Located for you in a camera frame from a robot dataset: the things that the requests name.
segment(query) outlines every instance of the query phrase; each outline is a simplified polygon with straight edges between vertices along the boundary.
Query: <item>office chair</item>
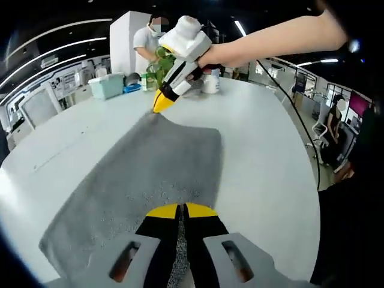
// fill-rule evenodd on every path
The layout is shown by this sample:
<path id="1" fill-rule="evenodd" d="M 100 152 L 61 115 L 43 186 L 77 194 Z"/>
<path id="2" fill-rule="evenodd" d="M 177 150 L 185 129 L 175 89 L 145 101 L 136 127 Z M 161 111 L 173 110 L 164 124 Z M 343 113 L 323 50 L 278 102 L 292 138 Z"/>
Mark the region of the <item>office chair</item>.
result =
<path id="1" fill-rule="evenodd" d="M 326 126 L 326 120 L 330 108 L 325 104 L 325 101 L 317 103 L 318 105 L 320 105 L 319 118 L 317 119 L 317 122 L 312 126 L 312 131 L 315 133 L 315 138 L 312 139 L 315 147 L 313 147 L 312 143 L 307 143 L 305 145 L 305 148 L 308 148 L 310 146 L 320 152 L 320 148 L 329 145 L 328 141 L 324 138 L 324 135 L 328 131 L 328 128 Z M 319 163 L 322 165 L 323 160 L 321 159 L 321 156 L 319 157 Z"/>

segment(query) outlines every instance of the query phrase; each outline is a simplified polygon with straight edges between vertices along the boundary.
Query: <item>green plant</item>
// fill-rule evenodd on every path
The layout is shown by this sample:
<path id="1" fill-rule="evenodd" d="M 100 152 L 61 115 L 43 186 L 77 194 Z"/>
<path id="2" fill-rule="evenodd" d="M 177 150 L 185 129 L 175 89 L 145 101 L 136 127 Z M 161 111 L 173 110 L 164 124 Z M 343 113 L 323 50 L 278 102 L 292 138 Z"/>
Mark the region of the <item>green plant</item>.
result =
<path id="1" fill-rule="evenodd" d="M 160 87 L 176 58 L 164 47 L 158 47 L 155 55 L 158 60 L 149 63 L 146 72 L 156 80 L 157 87 Z"/>

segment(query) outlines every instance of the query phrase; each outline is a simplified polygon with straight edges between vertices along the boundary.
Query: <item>black cable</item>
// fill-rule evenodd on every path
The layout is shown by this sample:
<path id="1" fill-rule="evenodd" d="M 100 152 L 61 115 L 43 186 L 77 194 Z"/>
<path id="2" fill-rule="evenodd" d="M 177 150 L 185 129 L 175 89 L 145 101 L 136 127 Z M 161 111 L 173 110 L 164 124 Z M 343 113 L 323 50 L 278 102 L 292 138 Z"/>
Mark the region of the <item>black cable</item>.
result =
<path id="1" fill-rule="evenodd" d="M 299 117 L 301 125 L 304 127 L 305 133 L 307 134 L 308 138 L 310 139 L 310 142 L 311 142 L 311 144 L 313 146 L 314 153 L 316 155 L 316 162 L 317 162 L 317 190 L 319 190 L 319 188 L 320 188 L 320 163 L 319 163 L 319 155 L 317 154 L 317 149 L 316 149 L 316 147 L 315 147 L 315 145 L 314 145 L 314 143 L 312 141 L 312 138 L 311 138 L 307 128 L 305 127 L 304 122 L 302 121 L 301 116 L 300 116 L 297 108 L 295 107 L 295 104 L 293 103 L 292 99 L 289 97 L 288 93 L 280 86 L 279 83 L 277 83 L 277 81 L 270 75 L 270 73 L 267 71 L 267 69 L 264 67 L 264 65 L 261 64 L 261 62 L 259 60 L 257 60 L 257 63 L 259 63 L 259 65 L 263 68 L 263 70 L 267 73 L 267 75 L 272 79 L 273 82 L 275 82 L 275 84 L 284 92 L 286 97 L 289 99 L 293 109 L 295 110 L 297 116 Z"/>

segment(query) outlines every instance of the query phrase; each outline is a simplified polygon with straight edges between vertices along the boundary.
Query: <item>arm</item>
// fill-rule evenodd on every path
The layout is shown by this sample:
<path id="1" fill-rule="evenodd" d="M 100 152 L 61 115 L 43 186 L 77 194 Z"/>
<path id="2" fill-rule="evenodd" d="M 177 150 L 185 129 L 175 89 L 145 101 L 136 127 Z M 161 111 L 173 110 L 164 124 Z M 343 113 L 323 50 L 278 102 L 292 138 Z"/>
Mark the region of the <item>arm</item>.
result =
<path id="1" fill-rule="evenodd" d="M 344 30 L 325 10 L 318 17 L 302 16 L 233 42 L 213 45 L 199 59 L 199 65 L 226 64 L 235 67 L 267 57 L 337 50 L 346 41 Z"/>
<path id="2" fill-rule="evenodd" d="M 326 123 L 326 126 L 328 127 L 328 131 L 330 132 L 332 138 L 335 140 L 335 142 L 337 143 L 337 138 L 334 134 L 334 132 L 332 131 L 332 127 L 331 127 L 331 123 L 332 123 L 332 119 L 333 119 L 334 115 L 332 113 L 330 113 L 328 115 L 328 121 Z"/>
<path id="3" fill-rule="evenodd" d="M 142 29 L 138 30 L 133 37 L 133 49 L 148 61 L 156 61 L 157 57 L 146 47 L 147 36 Z"/>

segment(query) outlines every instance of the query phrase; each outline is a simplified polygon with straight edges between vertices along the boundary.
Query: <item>gray towel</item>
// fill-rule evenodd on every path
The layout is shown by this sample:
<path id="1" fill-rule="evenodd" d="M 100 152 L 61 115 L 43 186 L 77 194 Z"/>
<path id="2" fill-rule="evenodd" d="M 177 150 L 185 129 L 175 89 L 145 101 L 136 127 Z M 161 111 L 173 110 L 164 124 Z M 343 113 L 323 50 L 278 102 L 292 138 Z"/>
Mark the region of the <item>gray towel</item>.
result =
<path id="1" fill-rule="evenodd" d="M 215 129 L 145 114 L 75 189 L 45 231 L 40 250 L 60 276 L 73 278 L 94 249 L 135 232 L 150 210 L 175 202 L 213 206 L 222 150 Z"/>

